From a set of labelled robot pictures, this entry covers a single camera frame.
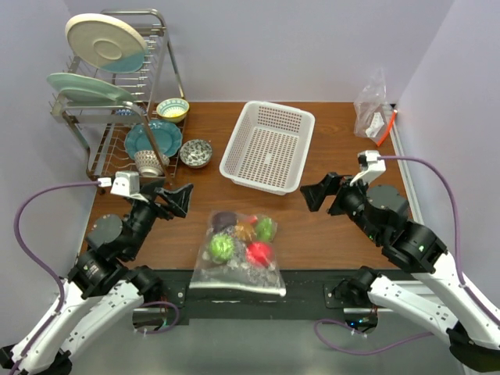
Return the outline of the brown orange fruit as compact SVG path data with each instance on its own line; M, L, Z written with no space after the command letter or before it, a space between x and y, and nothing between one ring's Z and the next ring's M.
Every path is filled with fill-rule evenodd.
M255 228L251 223L240 221L234 226L234 235L241 241L254 241L256 239Z

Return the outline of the white perforated plastic basket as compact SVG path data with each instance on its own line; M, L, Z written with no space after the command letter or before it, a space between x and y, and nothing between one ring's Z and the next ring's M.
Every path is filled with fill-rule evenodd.
M234 184L287 195L298 189L316 123L301 109L272 102L245 103L220 161Z

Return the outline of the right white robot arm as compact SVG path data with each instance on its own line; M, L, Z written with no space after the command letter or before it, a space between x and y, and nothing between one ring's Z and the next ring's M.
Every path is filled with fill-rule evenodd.
M440 302L407 291L368 266L343 280L334 297L358 307L372 303L391 309L440 338L464 366L479 373L499 369L498 323L460 286L452 254L430 228L409 218L409 203L395 187L329 173L300 192L311 212L333 195L328 214L348 216L390 263L425 284Z

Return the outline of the clear polka dot zip bag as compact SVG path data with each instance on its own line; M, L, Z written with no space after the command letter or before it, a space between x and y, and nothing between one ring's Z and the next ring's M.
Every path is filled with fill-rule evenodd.
M212 216L217 212L232 211L211 212L205 232L205 239L198 251L189 288L228 289L284 297L287 291L277 263L276 252L273 248L274 239L271 242L267 242L273 250L273 258L268 267L253 265L246 259L246 248L250 243L259 240L257 238L254 241L239 240L234 235L234 226L214 233L211 221ZM264 214L247 215L239 212L233 213L237 214L237 222L248 222L248 216L255 215L258 219L262 216L267 216ZM209 253L209 242L216 234L228 234L234 239L234 255L227 262L216 262Z

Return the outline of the red apple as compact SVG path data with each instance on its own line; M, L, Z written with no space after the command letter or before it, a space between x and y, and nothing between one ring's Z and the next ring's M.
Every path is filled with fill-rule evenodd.
M262 241L250 243L246 248L246 259L253 265L268 267L273 258L270 244Z

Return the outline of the green custard apple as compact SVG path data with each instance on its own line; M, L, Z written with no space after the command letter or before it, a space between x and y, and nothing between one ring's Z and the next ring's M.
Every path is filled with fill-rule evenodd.
M234 239L228 234L216 234L209 242L209 253L216 262L227 262L234 255Z

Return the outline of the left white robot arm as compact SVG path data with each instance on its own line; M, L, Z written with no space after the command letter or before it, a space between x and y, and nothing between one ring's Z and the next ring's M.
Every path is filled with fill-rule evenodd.
M110 188L131 205L125 217L101 216L86 237L87 251L76 258L65 277L35 255L20 231L25 208L50 190L38 191L21 203L13 221L15 238L23 252L56 283L58 295L30 333L1 349L1 366L11 374L68 374L73 359L126 313L140 306L178 307L161 299L163 283L148 266L132 270L133 260L157 219L184 218L189 210L193 184L175 190L157 180L140 185L136 173L114 178L79 181L74 187Z

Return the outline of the green leafy toy fruit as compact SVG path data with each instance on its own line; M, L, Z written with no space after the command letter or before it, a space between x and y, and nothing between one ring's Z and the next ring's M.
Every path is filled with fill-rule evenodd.
M277 223L268 216L262 216L255 225L256 237L259 241L271 242L277 232Z

